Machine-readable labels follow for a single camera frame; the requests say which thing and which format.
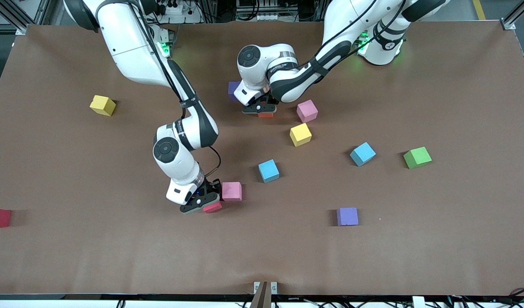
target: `floor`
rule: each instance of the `floor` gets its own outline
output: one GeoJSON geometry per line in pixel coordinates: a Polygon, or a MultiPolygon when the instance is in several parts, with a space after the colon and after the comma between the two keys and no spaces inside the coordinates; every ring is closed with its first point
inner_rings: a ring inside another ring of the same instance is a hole
{"type": "MultiPolygon", "coordinates": [[[[477,12],[473,3],[478,3],[479,0],[452,0],[439,10],[436,15],[431,16],[426,21],[464,21],[464,20],[478,20],[477,12]]],[[[483,8],[483,14],[486,19],[500,19],[505,16],[518,2],[518,0],[480,0],[483,8]]],[[[33,14],[32,8],[35,7],[39,0],[24,0],[24,4],[29,4],[25,7],[29,14],[33,14]]],[[[74,20],[65,12],[62,1],[55,9],[55,15],[52,19],[54,25],[75,25],[74,20]]],[[[524,15],[515,23],[516,35],[518,41],[524,51],[524,15]]],[[[14,41],[14,36],[0,35],[0,75],[4,68],[6,59],[11,50],[11,45],[14,41]]]]}

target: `yellow tape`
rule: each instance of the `yellow tape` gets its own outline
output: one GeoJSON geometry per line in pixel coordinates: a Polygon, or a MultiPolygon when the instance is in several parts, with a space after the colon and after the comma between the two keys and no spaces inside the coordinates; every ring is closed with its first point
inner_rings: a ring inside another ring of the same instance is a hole
{"type": "Polygon", "coordinates": [[[473,0],[473,6],[475,6],[475,11],[477,12],[477,17],[479,20],[486,20],[484,15],[483,6],[480,4],[480,0],[473,0]]]}

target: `green cube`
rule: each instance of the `green cube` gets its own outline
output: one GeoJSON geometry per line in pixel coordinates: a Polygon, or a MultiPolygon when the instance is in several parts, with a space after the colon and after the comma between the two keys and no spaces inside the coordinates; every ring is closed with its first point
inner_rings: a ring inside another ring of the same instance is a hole
{"type": "Polygon", "coordinates": [[[421,148],[415,148],[414,150],[408,151],[404,155],[404,160],[406,160],[409,169],[414,169],[430,162],[431,156],[427,152],[426,147],[422,146],[421,148]]]}

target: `cable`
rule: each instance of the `cable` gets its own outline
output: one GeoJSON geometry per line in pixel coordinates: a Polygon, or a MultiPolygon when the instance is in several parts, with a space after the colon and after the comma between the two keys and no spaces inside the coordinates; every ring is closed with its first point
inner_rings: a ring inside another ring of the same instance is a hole
{"type": "Polygon", "coordinates": [[[379,37],[385,30],[387,30],[387,28],[389,28],[389,26],[391,26],[391,24],[395,21],[395,19],[397,19],[397,17],[399,16],[399,14],[401,13],[401,11],[403,10],[403,7],[404,5],[406,4],[406,0],[403,0],[403,2],[401,3],[401,6],[399,8],[399,10],[397,11],[397,13],[395,14],[395,16],[393,16],[393,19],[391,19],[391,21],[385,26],[383,27],[383,29],[381,29],[381,31],[379,31],[379,33],[377,35],[374,35],[371,39],[369,39],[366,43],[362,44],[362,45],[359,45],[357,48],[355,48],[353,51],[351,51],[350,53],[348,53],[345,57],[343,57],[342,59],[338,60],[338,62],[336,62],[334,65],[337,65],[338,63],[344,61],[345,59],[347,59],[347,57],[355,54],[356,52],[358,52],[362,47],[365,47],[368,43],[370,43],[371,41],[373,41],[376,37],[379,37]]]}
{"type": "MultiPolygon", "coordinates": [[[[374,4],[376,4],[378,0],[373,0],[372,3],[370,3],[370,5],[368,6],[368,8],[366,8],[366,10],[364,10],[364,12],[362,12],[362,14],[360,14],[354,21],[352,21],[349,25],[345,26],[342,30],[340,30],[338,33],[336,33],[333,37],[331,37],[330,39],[328,39],[327,41],[325,41],[321,47],[319,47],[319,49],[317,50],[317,52],[315,53],[315,55],[317,55],[319,52],[321,52],[321,50],[323,50],[323,48],[328,44],[330,43],[333,39],[335,39],[336,37],[338,37],[340,34],[344,33],[344,31],[346,31],[347,29],[349,29],[350,26],[354,25],[356,22],[358,22],[361,18],[363,18],[363,16],[374,6],[374,4]]],[[[289,71],[289,70],[293,70],[295,68],[301,68],[303,67],[304,65],[306,65],[307,63],[309,62],[306,61],[304,62],[303,64],[301,65],[296,65],[296,66],[293,66],[292,68],[282,68],[280,69],[279,71],[289,71]]]]}
{"type": "Polygon", "coordinates": [[[243,20],[243,21],[249,21],[255,18],[258,15],[258,11],[260,11],[260,0],[256,0],[256,12],[254,10],[255,10],[255,5],[253,4],[253,12],[250,14],[248,18],[243,19],[240,16],[237,16],[237,9],[236,9],[236,12],[235,12],[236,18],[239,20],[243,20]]]}
{"type": "Polygon", "coordinates": [[[205,18],[205,23],[206,24],[212,24],[213,21],[211,19],[211,16],[209,14],[207,14],[203,8],[201,8],[201,6],[197,2],[197,0],[194,0],[194,2],[195,2],[195,5],[197,6],[197,8],[199,9],[199,12],[203,15],[203,18],[205,18]]]}
{"type": "Polygon", "coordinates": [[[215,150],[215,148],[213,148],[212,146],[209,146],[209,148],[211,148],[211,150],[213,150],[213,152],[215,152],[218,156],[218,165],[215,167],[215,169],[209,171],[209,173],[207,173],[205,175],[205,177],[208,177],[209,175],[213,174],[216,170],[218,170],[218,168],[221,166],[222,164],[222,158],[221,158],[221,155],[217,152],[217,150],[215,150]]]}
{"type": "Polygon", "coordinates": [[[522,290],[520,290],[518,292],[514,292],[514,293],[510,294],[509,297],[511,298],[511,297],[514,297],[514,296],[518,296],[518,295],[520,295],[522,293],[524,293],[524,289],[522,289],[522,290]]]}
{"type": "Polygon", "coordinates": [[[121,4],[128,4],[129,5],[129,7],[131,8],[131,12],[133,12],[133,15],[135,15],[135,19],[137,21],[137,24],[141,28],[141,31],[142,31],[145,39],[147,40],[148,44],[150,45],[152,53],[156,55],[155,58],[158,60],[158,63],[160,65],[160,68],[161,68],[164,76],[165,76],[165,79],[169,83],[170,88],[173,90],[173,92],[176,94],[176,96],[178,96],[178,98],[180,99],[180,95],[178,93],[178,90],[177,90],[176,86],[174,85],[174,82],[173,82],[172,78],[170,77],[169,72],[167,72],[167,69],[165,68],[165,65],[163,64],[163,62],[161,61],[161,58],[158,55],[158,49],[155,47],[154,41],[152,40],[150,35],[147,33],[147,29],[149,28],[149,25],[147,24],[146,20],[144,19],[144,15],[142,14],[141,5],[138,2],[135,2],[134,0],[105,0],[104,2],[102,2],[97,7],[97,10],[95,11],[95,14],[94,14],[95,19],[98,21],[98,11],[103,6],[106,6],[107,4],[113,4],[113,3],[121,3],[121,4]],[[133,6],[137,7],[139,17],[136,16],[137,14],[135,13],[135,10],[133,9],[133,6]]]}

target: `black cable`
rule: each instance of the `black cable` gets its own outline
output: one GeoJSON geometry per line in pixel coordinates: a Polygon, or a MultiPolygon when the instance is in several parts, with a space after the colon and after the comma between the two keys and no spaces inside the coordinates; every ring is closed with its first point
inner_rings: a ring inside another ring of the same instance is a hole
{"type": "Polygon", "coordinates": [[[467,297],[467,296],[462,296],[462,298],[465,298],[466,300],[472,302],[472,303],[475,304],[478,308],[485,308],[485,307],[483,307],[481,304],[479,304],[478,302],[475,302],[474,300],[469,299],[469,297],[467,297]]]}
{"type": "MultiPolygon", "coordinates": [[[[370,5],[368,6],[368,8],[366,8],[366,10],[364,10],[364,12],[362,12],[362,14],[360,14],[354,21],[352,21],[349,25],[345,26],[342,30],[340,30],[338,33],[336,33],[333,37],[331,37],[330,39],[328,39],[327,41],[325,41],[321,47],[319,47],[319,49],[317,50],[317,52],[315,53],[315,55],[317,55],[319,52],[321,52],[321,50],[323,50],[323,48],[328,44],[330,43],[333,39],[335,39],[336,37],[338,37],[340,34],[344,33],[344,31],[346,31],[347,29],[350,28],[350,26],[354,25],[356,22],[358,22],[361,18],[363,18],[363,16],[374,6],[374,4],[377,2],[378,0],[373,0],[372,3],[370,3],[370,5]]],[[[280,69],[279,71],[289,71],[289,70],[293,70],[295,68],[301,68],[303,67],[304,65],[306,65],[307,63],[309,62],[306,61],[304,62],[303,64],[301,65],[296,65],[296,66],[293,66],[291,68],[282,68],[280,69]]]]}
{"type": "Polygon", "coordinates": [[[518,292],[514,292],[514,293],[510,294],[509,297],[511,298],[511,297],[514,297],[514,296],[518,296],[518,295],[520,295],[522,293],[524,293],[524,289],[522,289],[522,290],[520,290],[518,292]]]}
{"type": "Polygon", "coordinates": [[[237,16],[237,9],[236,9],[235,15],[236,15],[236,18],[239,19],[239,20],[249,21],[249,20],[252,20],[253,18],[255,18],[258,15],[258,11],[260,11],[260,0],[256,0],[256,4],[253,4],[253,12],[251,12],[250,16],[247,17],[246,19],[243,19],[243,18],[237,16]]]}
{"type": "Polygon", "coordinates": [[[326,302],[326,303],[323,304],[323,306],[325,306],[325,305],[330,305],[330,306],[332,306],[333,308],[338,308],[338,307],[336,307],[336,305],[333,304],[332,302],[326,302]]]}
{"type": "Polygon", "coordinates": [[[376,37],[379,37],[385,30],[387,30],[387,28],[389,28],[389,26],[391,26],[391,24],[395,21],[395,19],[397,19],[397,17],[399,16],[399,14],[401,14],[401,11],[403,10],[403,7],[404,5],[406,4],[406,0],[403,0],[403,2],[401,3],[400,5],[400,8],[399,10],[397,11],[397,13],[395,14],[395,16],[393,16],[393,19],[391,19],[391,21],[385,26],[383,27],[383,29],[381,29],[379,31],[379,33],[377,33],[376,35],[374,35],[371,39],[369,39],[366,43],[362,44],[362,45],[359,45],[357,48],[355,48],[353,51],[351,51],[350,53],[348,53],[345,57],[343,57],[342,59],[338,60],[338,62],[336,62],[336,64],[334,65],[337,65],[338,63],[344,61],[347,57],[355,54],[356,52],[358,52],[362,47],[365,47],[368,43],[370,43],[371,41],[373,41],[376,37]]]}
{"type": "Polygon", "coordinates": [[[462,300],[463,308],[469,308],[469,306],[467,305],[467,303],[463,299],[463,296],[461,297],[461,300],[462,300]]]}
{"type": "Polygon", "coordinates": [[[209,146],[209,148],[211,148],[211,150],[213,150],[213,152],[215,152],[218,156],[218,165],[215,167],[215,169],[209,171],[209,173],[207,173],[205,175],[205,177],[208,177],[209,175],[213,174],[216,170],[218,170],[218,168],[221,166],[222,164],[222,158],[221,158],[221,155],[217,152],[217,150],[215,150],[215,148],[213,148],[212,146],[209,146]]]}
{"type": "Polygon", "coordinates": [[[201,6],[203,6],[203,3],[201,3],[201,6],[200,6],[199,3],[197,2],[197,0],[195,0],[194,2],[195,2],[195,5],[197,6],[197,9],[201,13],[201,15],[203,15],[203,18],[205,18],[205,23],[206,24],[212,24],[213,23],[213,19],[211,18],[211,14],[207,14],[207,12],[205,12],[205,10],[203,8],[201,8],[201,6]]]}
{"type": "Polygon", "coordinates": [[[155,44],[154,44],[152,38],[147,33],[149,25],[147,24],[146,20],[144,19],[144,15],[142,14],[141,5],[138,2],[135,2],[134,0],[106,0],[101,5],[99,5],[97,10],[95,11],[95,19],[98,20],[98,11],[100,10],[100,8],[102,8],[103,6],[105,6],[107,4],[113,4],[113,3],[121,3],[121,4],[128,4],[129,5],[129,7],[131,8],[131,12],[135,16],[135,20],[137,21],[137,24],[141,28],[141,31],[142,31],[142,33],[144,35],[144,38],[147,40],[148,44],[150,45],[152,53],[154,53],[156,55],[155,56],[156,59],[158,59],[158,63],[160,65],[160,68],[161,68],[161,70],[162,70],[162,72],[163,72],[167,82],[169,83],[169,86],[171,87],[173,92],[176,94],[176,96],[178,96],[178,98],[180,99],[180,95],[178,93],[178,90],[177,90],[176,86],[174,85],[174,82],[172,81],[172,79],[171,79],[171,77],[169,75],[169,72],[167,72],[167,70],[165,69],[165,65],[163,64],[163,62],[161,61],[161,58],[158,55],[158,49],[155,47],[155,44]],[[137,14],[135,13],[135,10],[133,9],[133,6],[137,7],[139,17],[136,16],[137,14]]]}

